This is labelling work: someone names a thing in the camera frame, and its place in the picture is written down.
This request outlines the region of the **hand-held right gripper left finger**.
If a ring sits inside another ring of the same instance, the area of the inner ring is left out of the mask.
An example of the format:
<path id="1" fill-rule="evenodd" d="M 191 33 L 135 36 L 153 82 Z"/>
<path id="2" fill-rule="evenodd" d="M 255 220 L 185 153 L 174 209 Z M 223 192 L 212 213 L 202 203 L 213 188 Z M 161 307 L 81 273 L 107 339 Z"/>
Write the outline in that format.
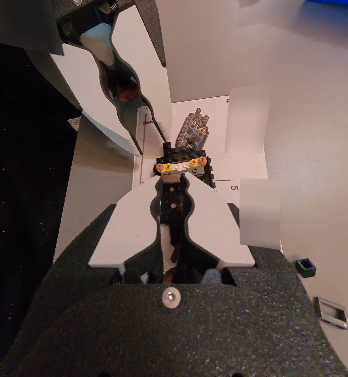
<path id="1" fill-rule="evenodd" d="M 88 262 L 90 267 L 134 269 L 140 276 L 163 269 L 160 231 L 162 179 L 154 176 L 115 206 Z"/>

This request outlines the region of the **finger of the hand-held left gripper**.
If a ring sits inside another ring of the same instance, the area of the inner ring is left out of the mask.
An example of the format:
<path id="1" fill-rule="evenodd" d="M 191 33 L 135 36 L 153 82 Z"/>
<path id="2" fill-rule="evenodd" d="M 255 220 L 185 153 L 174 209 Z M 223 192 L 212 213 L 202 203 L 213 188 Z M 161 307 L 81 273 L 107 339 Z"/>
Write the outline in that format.
<path id="1" fill-rule="evenodd" d="M 63 55 L 50 54 L 86 116 L 115 144 L 135 156 L 143 152 L 110 95 L 106 68 L 114 63 L 111 26 L 97 25 L 82 33 L 80 44 L 62 43 Z"/>
<path id="2" fill-rule="evenodd" d="M 167 69 L 153 45 L 137 5 L 116 16 L 110 37 L 116 56 L 133 72 L 141 99 L 165 142 L 170 140 L 172 107 Z"/>

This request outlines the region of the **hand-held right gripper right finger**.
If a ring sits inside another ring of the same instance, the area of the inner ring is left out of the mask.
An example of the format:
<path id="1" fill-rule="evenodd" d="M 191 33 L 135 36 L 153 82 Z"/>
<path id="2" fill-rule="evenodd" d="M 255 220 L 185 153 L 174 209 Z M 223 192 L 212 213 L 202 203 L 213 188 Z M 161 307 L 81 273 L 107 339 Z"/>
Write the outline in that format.
<path id="1" fill-rule="evenodd" d="M 198 270 L 252 267 L 255 259 L 240 243 L 240 230 L 227 201 L 190 173 L 181 175 L 184 189 L 183 257 Z"/>

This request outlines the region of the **black and yellow lego model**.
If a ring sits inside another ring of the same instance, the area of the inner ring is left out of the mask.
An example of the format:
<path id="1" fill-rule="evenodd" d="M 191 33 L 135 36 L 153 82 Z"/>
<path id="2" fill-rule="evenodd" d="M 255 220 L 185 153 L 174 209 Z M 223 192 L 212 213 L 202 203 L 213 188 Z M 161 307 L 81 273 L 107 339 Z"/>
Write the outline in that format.
<path id="1" fill-rule="evenodd" d="M 160 201 L 160 222 L 170 236 L 173 251 L 169 252 L 170 261 L 175 264 L 180 250 L 181 235 L 187 212 L 183 209 L 184 190 L 180 178 L 183 173 L 190 173 L 206 185 L 215 189 L 211 159 L 205 150 L 197 150 L 195 143 L 181 147 L 171 147 L 170 142 L 163 144 L 163 156 L 156 159 L 153 167 L 155 176 L 162 179 L 162 197 Z"/>

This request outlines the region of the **white lego instruction booklet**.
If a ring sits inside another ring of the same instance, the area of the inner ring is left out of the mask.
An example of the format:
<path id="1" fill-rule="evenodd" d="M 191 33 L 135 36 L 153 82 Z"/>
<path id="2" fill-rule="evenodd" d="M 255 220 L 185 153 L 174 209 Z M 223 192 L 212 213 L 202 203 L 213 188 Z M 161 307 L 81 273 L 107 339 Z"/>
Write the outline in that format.
<path id="1" fill-rule="evenodd" d="M 216 190 L 229 202 L 239 207 L 239 181 L 244 178 L 268 178 L 265 153 L 225 152 L 228 139 L 227 117 L 229 96 L 212 97 L 172 103 L 171 145 L 190 113 L 198 108 L 209 116 L 209 135 L 205 142 L 206 155 L 211 158 Z M 137 111 L 137 140 L 143 150 L 142 157 L 134 158 L 133 188 L 153 176 L 156 158 L 163 155 L 163 140 L 152 122 L 147 106 Z"/>

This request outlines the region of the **small black lego piece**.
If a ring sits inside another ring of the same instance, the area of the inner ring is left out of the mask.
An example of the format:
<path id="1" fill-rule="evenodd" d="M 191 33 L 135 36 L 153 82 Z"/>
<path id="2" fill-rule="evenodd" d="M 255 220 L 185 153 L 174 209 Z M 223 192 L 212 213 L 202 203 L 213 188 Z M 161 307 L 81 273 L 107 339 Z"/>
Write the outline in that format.
<path id="1" fill-rule="evenodd" d="M 296 260 L 295 268 L 303 278 L 314 277 L 316 266 L 308 258 Z"/>

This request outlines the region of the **silver lego piece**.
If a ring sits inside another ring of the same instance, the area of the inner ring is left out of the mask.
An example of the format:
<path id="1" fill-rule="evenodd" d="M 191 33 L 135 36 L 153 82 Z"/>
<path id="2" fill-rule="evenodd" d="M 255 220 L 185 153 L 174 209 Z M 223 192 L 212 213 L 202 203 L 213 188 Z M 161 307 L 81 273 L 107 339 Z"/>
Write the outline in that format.
<path id="1" fill-rule="evenodd" d="M 314 309 L 321 322 L 348 331 L 348 316 L 345 307 L 315 296 Z"/>

